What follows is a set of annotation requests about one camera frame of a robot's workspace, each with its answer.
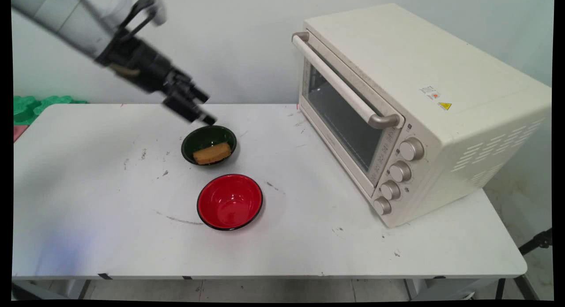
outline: red bowl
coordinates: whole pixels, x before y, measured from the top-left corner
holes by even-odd
[[[252,178],[226,174],[209,182],[198,196],[196,210],[207,226],[231,231],[249,224],[263,206],[263,193]]]

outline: oven knob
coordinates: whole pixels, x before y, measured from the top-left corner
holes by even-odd
[[[422,142],[414,137],[401,142],[398,150],[400,150],[402,158],[408,161],[418,160],[424,156],[424,146],[422,146]]]
[[[392,210],[390,208],[390,203],[388,202],[388,200],[383,197],[379,197],[377,198],[377,200],[374,200],[373,206],[375,207],[375,210],[377,210],[377,213],[379,215],[389,214]]]
[[[381,193],[383,193],[383,196],[387,200],[398,199],[400,197],[400,188],[398,188],[398,185],[394,181],[389,180],[381,184]]]
[[[396,182],[405,182],[412,178],[412,172],[406,162],[397,161],[389,168],[390,176]]]

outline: oven door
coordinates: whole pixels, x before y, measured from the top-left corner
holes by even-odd
[[[294,34],[292,42],[305,56],[304,114],[371,198],[404,117],[312,33]]]

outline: black bowl rim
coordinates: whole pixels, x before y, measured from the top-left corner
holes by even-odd
[[[261,186],[259,186],[259,184],[258,184],[255,180],[253,180],[253,178],[249,178],[249,177],[246,176],[245,174],[235,174],[235,175],[238,175],[238,176],[244,176],[244,177],[248,178],[249,180],[251,180],[252,182],[254,182],[254,183],[257,185],[257,188],[259,188],[259,192],[260,192],[260,194],[261,194],[261,204],[259,205],[259,210],[257,210],[257,213],[255,213],[255,215],[254,215],[251,219],[249,219],[247,222],[245,222],[244,224],[242,224],[242,225],[240,225],[240,226],[233,227],[233,228],[220,228],[220,227],[216,227],[216,226],[213,226],[212,224],[206,222],[206,220],[204,220],[204,218],[202,218],[202,214],[200,214],[200,210],[198,209],[198,205],[200,204],[200,196],[202,195],[202,192],[204,191],[204,189],[205,189],[210,183],[214,182],[216,179],[219,179],[219,178],[222,178],[222,177],[225,177],[225,176],[233,176],[233,175],[234,175],[234,174],[223,174],[223,175],[221,175],[221,176],[219,176],[219,177],[217,177],[217,178],[214,178],[214,179],[210,180],[210,182],[206,183],[206,185],[204,186],[204,188],[202,188],[202,190],[200,190],[200,193],[198,194],[198,199],[196,200],[196,212],[198,213],[198,216],[200,217],[200,220],[202,220],[202,222],[204,222],[205,225],[207,225],[207,226],[209,226],[209,227],[211,227],[211,228],[213,228],[213,229],[217,229],[217,230],[220,230],[220,231],[233,231],[233,230],[235,230],[235,229],[242,228],[242,227],[248,225],[249,223],[251,223],[253,220],[255,220],[255,218],[259,215],[259,213],[261,212],[261,209],[263,208],[263,191],[261,190]]]
[[[191,161],[191,160],[186,156],[186,154],[184,153],[184,145],[186,144],[186,139],[187,139],[193,132],[195,132],[195,131],[197,131],[197,130],[199,130],[199,129],[202,129],[202,128],[209,128],[209,127],[224,128],[225,130],[227,130],[228,132],[230,132],[230,133],[232,134],[232,136],[234,137],[234,148],[232,149],[232,153],[231,153],[229,156],[227,156],[226,158],[223,158],[222,160],[218,160],[218,161],[212,162],[212,163],[198,164],[197,162]],[[224,126],[220,126],[220,125],[207,125],[207,126],[202,126],[202,127],[196,128],[195,130],[191,131],[188,135],[186,135],[186,137],[184,137],[184,140],[182,141],[182,144],[180,145],[180,153],[182,154],[182,157],[183,157],[186,161],[190,162],[191,164],[195,164],[196,166],[212,166],[212,164],[220,163],[220,162],[226,160],[227,158],[231,157],[232,154],[234,154],[234,151],[236,150],[236,147],[237,147],[237,137],[236,137],[236,134],[234,134],[234,132],[232,132],[232,130],[230,130],[229,128],[224,127]]]

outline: black bowl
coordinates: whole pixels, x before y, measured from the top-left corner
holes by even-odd
[[[221,144],[222,142],[227,142],[232,150],[232,154],[234,154],[234,150],[236,150],[237,146],[237,139],[236,135],[234,135],[231,130],[217,125],[204,126],[194,130],[194,132],[191,132],[188,136],[186,136],[186,138],[184,138],[180,151],[184,159],[191,164],[196,164],[198,166],[210,166],[226,160],[232,154],[222,160],[207,164],[198,164],[196,160],[194,160],[193,154],[198,150],[214,146],[214,144]]]

